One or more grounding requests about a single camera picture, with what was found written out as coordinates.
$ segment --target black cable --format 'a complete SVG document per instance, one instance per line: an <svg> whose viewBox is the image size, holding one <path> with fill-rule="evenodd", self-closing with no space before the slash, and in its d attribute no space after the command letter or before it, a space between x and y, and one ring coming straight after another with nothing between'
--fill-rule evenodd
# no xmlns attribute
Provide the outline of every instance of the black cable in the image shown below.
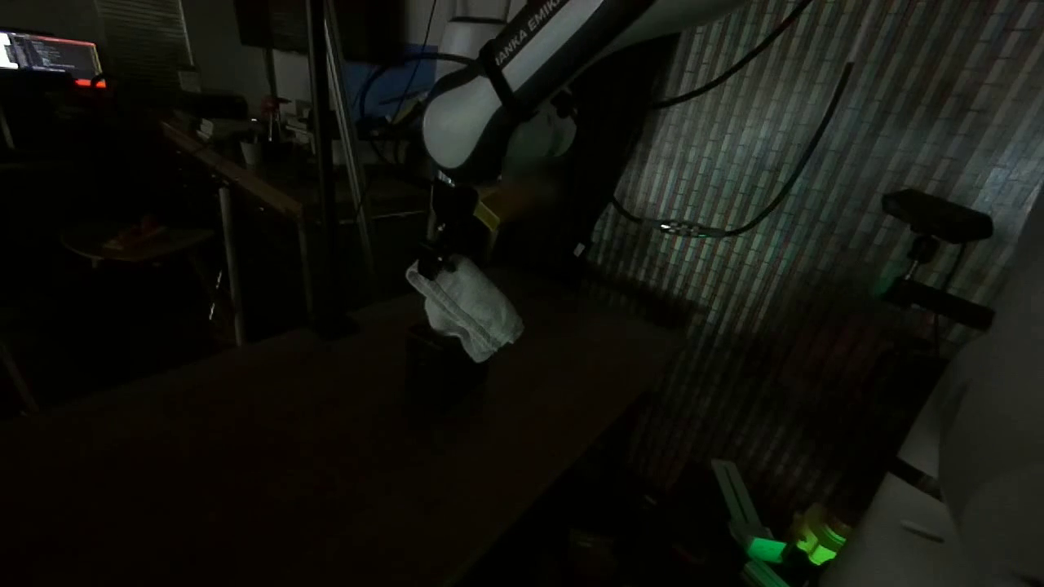
<svg viewBox="0 0 1044 587"><path fill-rule="evenodd" d="M694 102L708 92L716 92L718 85L724 85L731 76L743 72L762 52L766 52L809 5L814 0L804 0L795 11L790 11L777 28L771 37L765 37L742 62L734 62L731 67L724 67L722 76L716 76L710 81L706 81L702 88L694 92L684 92L684 95L676 95L676 99L662 99L662 102L652 102L650 112L662 112L662 106L676 106L681 102Z"/></svg>
<svg viewBox="0 0 1044 587"><path fill-rule="evenodd" d="M428 11L420 54L428 52L428 41L432 41L432 25L435 25L438 3L441 3L441 0L432 0L432 11ZM397 95L408 95L408 92L415 88L418 72L420 72L420 62L415 62L411 77L405 81L405 88L402 88Z"/></svg>
<svg viewBox="0 0 1044 587"><path fill-rule="evenodd" d="M820 140L827 136L827 131L828 131L828 123L833 123L843 99L844 99L850 77L853 77L853 62L844 62L844 72L843 72L843 77L838 77L838 85L836 85L836 95L833 95L833 102L828 102L828 106L827 106L827 115L824 115L824 122L820 122L820 126L815 126L806 153L804 153L804 161L795 164L795 169L790 172L790 179L780 187L780 192L775 195L775 203L765 204L750 220L743 220L743 226L738 226L738 227L716 227L716 226L702 226L702 220L641 219L641 216L632 216L616 195L609 199L614 207L616 207L625 219L631 219L631 220L652 226L652 227L671 232L671 235L688 235L688 238L738 238L738 235L743 235L743 232L754 232L765 219L771 219L771 216L788 203L788 195L792 192L795 179L806 172L814 153L820 151Z"/></svg>
<svg viewBox="0 0 1044 587"><path fill-rule="evenodd" d="M474 64L478 59L463 59L463 54L449 54L449 52L418 52L418 54L408 54L405 62L460 62L460 64ZM367 116L367 102L368 102L372 85L379 77L384 77L391 67L402 67L405 62L384 62L384 64L379 64L376 72L367 76L367 81L360 85L360 95L357 95L360 122Z"/></svg>

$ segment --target corrugated metal wall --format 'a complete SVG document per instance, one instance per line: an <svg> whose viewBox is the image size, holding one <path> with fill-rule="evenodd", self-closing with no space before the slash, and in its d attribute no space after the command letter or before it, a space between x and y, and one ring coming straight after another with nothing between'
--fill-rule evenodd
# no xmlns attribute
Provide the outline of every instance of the corrugated metal wall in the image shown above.
<svg viewBox="0 0 1044 587"><path fill-rule="evenodd" d="M688 32L665 95L724 72L790 5L750 0ZM926 322L874 297L912 245L880 211L883 192L912 187L995 219L1000 235L973 247L952 294L989 302L1005 274L1044 179L1041 0L815 0L747 72L650 122L619 203L650 219L747 220L795 165L861 24L833 131L771 220L702 242L606 211L595 232L597 274L694 305L637 442L657 484L734 456L775 511L838 493L879 355Z"/></svg>

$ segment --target table leg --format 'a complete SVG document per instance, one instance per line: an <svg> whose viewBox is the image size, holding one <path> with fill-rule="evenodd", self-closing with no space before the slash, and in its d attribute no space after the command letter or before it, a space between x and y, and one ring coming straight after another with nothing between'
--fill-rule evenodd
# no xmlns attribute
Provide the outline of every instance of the table leg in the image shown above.
<svg viewBox="0 0 1044 587"><path fill-rule="evenodd" d="M300 255L300 281L303 281L303 313L308 319L318 316L318 272L312 272L312 255L308 242L308 219L297 219L297 255Z"/></svg>
<svg viewBox="0 0 1044 587"><path fill-rule="evenodd" d="M12 361L12 351L4 341L0 341L0 373L8 373L12 392L19 394L19 410L35 415L38 404L35 404L19 364Z"/></svg>
<svg viewBox="0 0 1044 587"><path fill-rule="evenodd" d="M225 238L225 281L228 281L228 302L231 302L231 329L235 329L235 344L249 341L249 327L243 313L243 281L240 281L240 255L235 255L235 207L231 207L231 192L223 184L220 187L220 203L223 203L223 238Z"/></svg>

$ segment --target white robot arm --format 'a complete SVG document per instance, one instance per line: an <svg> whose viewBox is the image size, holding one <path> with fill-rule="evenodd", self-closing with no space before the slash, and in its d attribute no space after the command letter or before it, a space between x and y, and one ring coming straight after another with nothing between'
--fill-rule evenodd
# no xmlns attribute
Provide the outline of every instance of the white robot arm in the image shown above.
<svg viewBox="0 0 1044 587"><path fill-rule="evenodd" d="M551 99L602 54L694 28L743 0L530 0L478 54L438 81L426 147L453 179L481 184L563 155L573 122Z"/></svg>

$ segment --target white cloth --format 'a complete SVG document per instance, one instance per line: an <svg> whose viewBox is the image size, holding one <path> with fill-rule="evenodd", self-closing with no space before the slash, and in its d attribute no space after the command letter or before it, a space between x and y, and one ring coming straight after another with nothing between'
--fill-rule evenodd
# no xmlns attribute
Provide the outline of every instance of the white cloth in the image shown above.
<svg viewBox="0 0 1044 587"><path fill-rule="evenodd" d="M474 361L485 361L521 335L515 305L467 256L458 256L458 267L441 272L435 281L411 264L405 281L426 297L428 327L460 338Z"/></svg>

